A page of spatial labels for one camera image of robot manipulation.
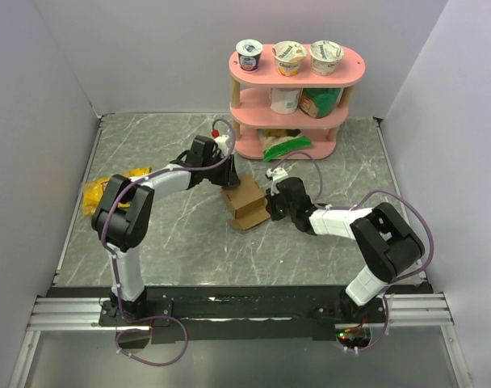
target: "cardboard box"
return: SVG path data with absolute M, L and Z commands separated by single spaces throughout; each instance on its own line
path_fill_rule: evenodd
M 248 230 L 271 217 L 265 194 L 252 175 L 242 176 L 237 188 L 222 188 L 222 198 L 233 215 L 228 222 L 234 228 Z

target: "yellow snack bag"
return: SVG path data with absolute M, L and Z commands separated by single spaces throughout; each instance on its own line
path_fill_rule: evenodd
M 122 172 L 121 175 L 131 178 L 133 176 L 147 175 L 150 172 L 150 167 L 135 168 L 134 170 Z M 82 198 L 82 212 L 85 216 L 92 216 L 97 209 L 100 200 L 102 199 L 103 191 L 106 189 L 107 182 L 110 176 L 100 178 L 94 182 L 88 182 L 84 185 Z M 119 208 L 127 208 L 129 204 L 118 204 Z

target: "shelf tier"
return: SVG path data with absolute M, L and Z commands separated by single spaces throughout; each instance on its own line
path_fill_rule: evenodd
M 280 115 L 269 107 L 269 89 L 251 88 L 240 92 L 240 107 L 229 107 L 240 124 L 255 128 L 330 129 L 338 127 L 348 116 L 348 107 L 335 105 L 333 111 L 321 119 L 313 119 L 299 108 L 294 113 Z
M 323 159 L 329 156 L 335 150 L 335 141 L 326 140 L 328 131 L 326 129 L 302 129 L 302 133 L 312 141 L 309 148 L 303 148 L 302 151 L 310 154 L 315 159 Z M 257 129 L 241 126 L 240 140 L 237 140 L 235 150 L 248 159 L 263 159 L 262 144 L 258 137 Z M 290 159 L 308 159 L 304 155 L 294 155 Z
M 366 65 L 360 55 L 351 48 L 342 46 L 344 57 L 330 75 L 317 75 L 310 64 L 310 45 L 304 44 L 308 50 L 307 57 L 301 63 L 300 72 L 292 77 L 278 74 L 275 59 L 272 55 L 273 44 L 264 44 L 258 70 L 250 73 L 240 68 L 238 54 L 234 52 L 229 58 L 229 71 L 239 83 L 260 87 L 347 87 L 356 84 L 366 71 Z

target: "gray marble floor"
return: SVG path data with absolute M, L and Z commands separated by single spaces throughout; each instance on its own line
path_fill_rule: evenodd
M 112 115 L 103 131 L 89 180 L 136 167 L 165 166 L 191 144 L 209 135 L 214 115 Z M 267 187 L 265 170 L 275 163 L 237 156 L 237 170 L 251 173 Z M 334 153 L 319 165 L 325 179 L 323 199 L 352 205 L 373 188 L 394 190 L 375 122 L 348 119 Z M 318 189 L 310 161 L 287 162 L 310 194 Z M 377 197 L 368 205 L 384 200 Z M 346 238 L 313 237 L 288 220 L 266 221 L 252 230 L 230 227 L 220 188 L 202 183 L 176 193 L 153 208 L 149 232 L 141 244 L 142 274 L 148 285 L 346 285 L 363 267 L 356 243 Z M 417 283 L 415 276 L 408 283 Z M 57 285 L 110 285 L 107 256 L 79 211 Z

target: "white yogurt cup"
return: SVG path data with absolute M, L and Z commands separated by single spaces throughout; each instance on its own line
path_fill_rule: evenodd
M 271 89 L 269 106 L 276 113 L 294 113 L 300 102 L 301 89 Z
M 301 62 L 307 56 L 307 49 L 300 43 L 285 40 L 275 44 L 272 54 L 275 56 L 276 71 L 291 77 L 300 71 Z
M 344 57 L 344 49 L 337 43 L 318 40 L 310 46 L 312 70 L 315 74 L 329 75 Z
M 245 39 L 237 43 L 238 63 L 242 70 L 253 73 L 258 70 L 263 45 L 254 39 Z

